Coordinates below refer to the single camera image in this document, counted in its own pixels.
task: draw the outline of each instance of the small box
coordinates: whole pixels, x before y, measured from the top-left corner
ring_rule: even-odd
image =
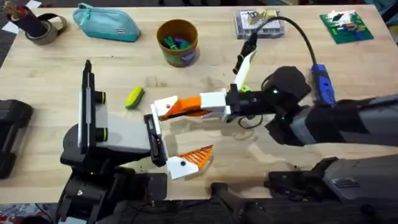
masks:
[[[258,19],[255,24],[250,24],[251,15],[257,14],[256,11],[259,11],[259,9],[246,9],[235,12],[237,39],[248,39],[252,32],[264,21],[263,19]],[[266,9],[266,11],[266,17],[281,16],[280,11],[277,9]],[[284,21],[271,21],[258,32],[258,37],[260,39],[281,37],[285,34],[284,24]]]

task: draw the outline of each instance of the zipper pouch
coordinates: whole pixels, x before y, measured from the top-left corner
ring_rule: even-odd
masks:
[[[92,7],[80,3],[73,20],[88,37],[134,42],[139,29],[131,17],[117,9]]]

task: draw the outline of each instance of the black device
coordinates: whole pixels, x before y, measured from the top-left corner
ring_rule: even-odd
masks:
[[[72,168],[72,174],[58,202],[56,222],[74,217],[92,224],[112,215],[123,200],[150,202],[166,197],[166,174],[137,174],[134,169],[120,167],[149,157],[150,152],[115,151],[98,145],[108,140],[108,129],[96,126],[96,105],[105,102],[106,94],[95,90],[87,60],[80,92],[80,120],[63,140],[60,160]]]
[[[0,100],[0,179],[11,173],[16,154],[16,137],[32,117],[33,108],[18,100]]]

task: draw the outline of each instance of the cable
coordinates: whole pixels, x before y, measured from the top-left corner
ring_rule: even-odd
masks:
[[[35,205],[36,205],[36,207],[37,207],[45,216],[47,216],[47,217],[49,218],[50,223],[54,223],[54,221],[52,220],[51,216],[50,216],[47,212],[45,212],[45,211],[43,210],[43,208],[41,208],[37,203],[35,203]]]
[[[261,24],[256,28],[256,30],[255,30],[254,32],[255,32],[255,33],[258,33],[258,32],[262,29],[262,27],[265,26],[268,22],[270,22],[270,21],[275,21],[275,20],[283,20],[283,21],[286,21],[286,22],[292,24],[292,25],[297,29],[297,31],[298,31],[298,32],[301,34],[301,36],[304,38],[304,41],[305,41],[305,43],[306,43],[306,45],[307,45],[307,47],[308,47],[308,50],[310,51],[310,55],[311,55],[311,59],[312,59],[312,63],[313,63],[313,65],[314,65],[314,67],[315,67],[315,68],[318,68],[318,67],[317,67],[317,60],[315,59],[315,54],[313,53],[313,50],[312,50],[310,41],[308,40],[307,36],[304,34],[304,31],[300,28],[300,26],[297,25],[297,23],[295,23],[293,20],[291,20],[291,19],[289,19],[289,18],[286,18],[286,17],[283,17],[283,16],[275,16],[275,17],[269,18],[268,20],[266,20],[266,21],[264,21],[263,23],[261,23]]]
[[[258,122],[258,124],[245,127],[245,126],[242,125],[242,120],[243,120],[244,118],[246,118],[246,117],[241,117],[241,118],[238,119],[238,125],[239,125],[241,128],[243,128],[243,129],[252,129],[252,128],[258,127],[258,126],[261,125],[262,120],[264,119],[264,117],[263,117],[262,115],[260,115],[260,116],[261,116],[261,118],[260,118],[260,121]]]

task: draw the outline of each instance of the wooden table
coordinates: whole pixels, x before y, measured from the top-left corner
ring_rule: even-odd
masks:
[[[365,98],[396,93],[398,48],[374,6],[285,6],[283,15],[298,23],[324,63],[336,97]],[[142,121],[156,99],[181,98],[219,90],[234,80],[231,72],[243,41],[236,40],[233,14],[238,7],[124,8],[142,31],[136,43],[88,38],[72,20],[74,9],[38,9],[65,16],[70,26],[54,43],[36,46],[20,32],[0,69],[0,97],[18,99],[35,108],[11,177],[0,181],[0,203],[56,202],[71,169],[60,163],[62,140],[78,119],[78,91],[86,59],[93,64],[96,87],[108,96],[111,113]],[[332,9],[355,9],[374,40],[336,45],[319,18]],[[200,57],[187,68],[166,63],[155,32],[169,19],[192,22],[199,33]],[[306,76],[310,55],[299,33],[287,25],[279,39],[260,40],[247,84],[258,90],[263,79],[283,65],[295,65]],[[146,95],[136,111],[124,101],[135,86]],[[221,124],[199,118],[162,123],[169,154],[214,144],[213,159],[201,172],[169,180],[168,199],[207,198],[214,181],[231,184],[246,197],[269,197],[262,186],[267,172],[312,168],[324,157],[362,158],[394,154],[397,148],[355,144],[319,144],[307,147],[278,145],[263,127],[247,131],[236,123]],[[150,159],[128,164],[137,170],[165,172]]]

